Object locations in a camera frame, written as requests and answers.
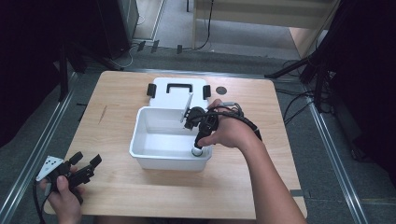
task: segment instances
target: wire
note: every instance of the wire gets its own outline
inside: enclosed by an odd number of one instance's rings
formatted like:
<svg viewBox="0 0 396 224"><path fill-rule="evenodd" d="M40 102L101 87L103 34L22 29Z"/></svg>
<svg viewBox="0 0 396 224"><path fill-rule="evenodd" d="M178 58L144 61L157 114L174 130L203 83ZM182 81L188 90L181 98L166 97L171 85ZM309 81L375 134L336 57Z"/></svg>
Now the wire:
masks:
<svg viewBox="0 0 396 224"><path fill-rule="evenodd" d="M235 106L237 108L238 115L239 116L244 116L244 112L242 112L242 107L239 104L237 104L237 103L235 103Z"/></svg>
<svg viewBox="0 0 396 224"><path fill-rule="evenodd" d="M205 25L205 28L207 29L206 19L204 19L204 25ZM210 49L212 49L212 42L209 40L209 48L207 51L210 51Z"/></svg>
<svg viewBox="0 0 396 224"><path fill-rule="evenodd" d="M207 23L207 38L206 38L205 43L201 47L198 47L196 49L193 49L193 48L186 48L186 49L200 50L207 44L207 41L209 41L209 37L210 37L210 22L212 21L213 3L214 3L214 0L212 0L212 3L210 4L209 22Z"/></svg>
<svg viewBox="0 0 396 224"><path fill-rule="evenodd" d="M242 116L239 116L239 115L237 115L237 114L235 114L233 112L206 112L204 114L197 115L197 116L194 116L194 117L192 117L190 119L187 119L186 121L191 121L191 120L195 120L195 119L198 119L198 118L204 118L204 117L216 116L216 115L217 116L218 115L222 115L222 116L229 117L229 118L232 118L232 119L238 119L238 120L244 122L256 134L256 136L262 141L262 136L260 134L259 128L252 121L250 121L249 119L247 119L245 117L242 117Z"/></svg>
<svg viewBox="0 0 396 224"><path fill-rule="evenodd" d="M275 88L275 90L277 91L277 92L281 92L281 93L285 93L285 94L287 94L287 95L300 95L300 94L303 94L303 93L301 93L301 92L298 92L298 91L288 91L288 90L283 90L283 89L279 89L279 88Z"/></svg>
<svg viewBox="0 0 396 224"><path fill-rule="evenodd" d="M288 60L288 61L285 61L285 62L283 63L283 65L282 65L282 68L285 68L287 63L297 63L297 62L299 62L299 61L298 61L298 60ZM300 72L300 70L299 70L300 68L301 68L301 66L298 67L298 68L296 68L296 69L294 69L294 70L297 70L297 74L292 74L291 71L290 71L290 72L288 72L288 75L291 76L291 77L298 77L298 76L300 76L300 75L301 75L301 72Z"/></svg>
<svg viewBox="0 0 396 224"><path fill-rule="evenodd" d="M285 120L286 115L288 114L289 108L290 108L290 106L293 104L294 101L296 101L297 99L299 99L300 97L303 97L303 96L308 96L308 97L313 97L313 96L314 96L314 95L306 95L306 94L308 94L309 92L313 92L313 91L305 91L305 92L302 92L302 93L298 94L296 97L294 97L294 99L292 99L292 100L290 101L290 103L289 103L288 106L286 107L285 112L283 113L283 120Z"/></svg>
<svg viewBox="0 0 396 224"><path fill-rule="evenodd" d="M214 110L217 109L217 108L224 108L224 109L232 110L232 109L231 109L230 107L228 107L228 106L217 105L217 106L214 106L214 107L210 108L208 111L214 111Z"/></svg>
<svg viewBox="0 0 396 224"><path fill-rule="evenodd" d="M37 211L38 218L40 219L40 224L46 224L46 220L43 217L43 211L44 211L44 204L46 203L46 201L50 195L46 196L46 198L44 199L43 203L40 206L38 204L37 185L38 185L38 183L35 182L35 180L33 180L33 199L35 201L35 210Z"/></svg>
<svg viewBox="0 0 396 224"><path fill-rule="evenodd" d="M130 61L127 65L120 65L120 64L114 62L113 60L111 60L111 62L113 62L116 66L121 67L121 68L126 68L126 67L128 67L128 66L131 65L132 62L134 61L134 58L132 57L131 51L132 51L132 49L136 48L137 46L138 46L137 44L134 45L134 46L131 46L131 48L128 50L128 54L129 54L129 56L131 57L131 61Z"/></svg>
<svg viewBox="0 0 396 224"><path fill-rule="evenodd" d="M288 125L292 119L294 119L297 115L299 115L301 112L303 112L309 105L311 105L312 103L314 103L313 101L308 102L303 108L301 108L300 110L298 110L294 115L292 115L290 118L285 119L285 125Z"/></svg>

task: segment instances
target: gray floor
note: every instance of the gray floor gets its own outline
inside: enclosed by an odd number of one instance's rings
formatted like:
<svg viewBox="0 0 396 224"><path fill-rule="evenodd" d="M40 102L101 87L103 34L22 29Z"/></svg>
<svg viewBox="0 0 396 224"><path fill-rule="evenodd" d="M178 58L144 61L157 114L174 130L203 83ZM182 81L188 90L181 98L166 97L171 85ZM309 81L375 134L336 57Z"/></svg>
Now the gray floor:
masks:
<svg viewBox="0 0 396 224"><path fill-rule="evenodd" d="M189 27L182 28L184 32L176 33L169 28L177 27L176 18L179 15L190 15L185 11L185 1L167 1L156 39L160 39L160 46L175 48L177 44L189 46L190 34ZM216 76L234 76L248 78L263 78L264 74L271 74L280 70L288 60L298 59L296 49L292 47L291 37L285 28L271 27L265 32L268 44L267 47L251 47L260 45L261 39L257 36L259 43L249 41L250 46L241 48L235 55L232 50L235 43L242 43L240 40L245 37L238 36L242 34L236 32L228 35L234 39L227 41L231 45L222 45L221 33L216 35L216 29L213 26L213 39L211 39L210 49L204 49L202 52L184 51L177 55L175 49L159 49L156 53L150 53L150 48L146 47L141 52L136 49L131 50L134 57L131 66L125 68L127 71L136 69L157 69L156 71L172 70L173 73L180 71L197 71L198 74L207 75L205 72L211 72ZM59 123L54 135L46 147L45 155L64 157L78 127L78 120L84 111L83 105L87 104L91 97L92 91L102 71L105 68L97 63L87 60L90 67L84 75L78 75L79 79L75 85L75 91L71 98L69 106ZM118 59L118 63L128 63L130 56L125 54ZM284 76L276 81L278 89L289 91L303 91L301 84L294 76ZM37 111L26 121L19 131L16 138L9 144L0 148L0 202L6 199L11 186L21 172L21 168L31 155L35 148L40 134L50 120L50 116L57 105L59 88L56 88L50 94ZM278 93L278 100L281 110L284 111L290 100L294 97L284 93ZM290 108L290 115L299 108L306 105L304 98L296 101ZM347 173L357 191L362 202L362 206L370 223L396 223L396 190L389 183L387 174L374 163L361 163L354 161L349 153L347 141L339 128L337 120L332 115L324 115L327 121L328 129L332 134L332 139L337 146L338 153L346 167ZM287 126L287 132L290 140L292 154L295 160L296 169L300 178L304 199L308 210L308 223L354 223L354 219L348 208L345 195L337 180L329 156L323 145L318 128L311 112L306 109L297 116ZM29 185L24 192L21 202L17 207L10 223L32 223L36 220L35 209L32 200L32 191ZM48 223L55 222L53 216L46 215ZM85 217L83 223L92 222L91 217Z"/></svg>
<svg viewBox="0 0 396 224"><path fill-rule="evenodd" d="M137 21L134 38L153 40L157 34L159 18L163 13L164 0L136 0L139 20Z"/></svg>

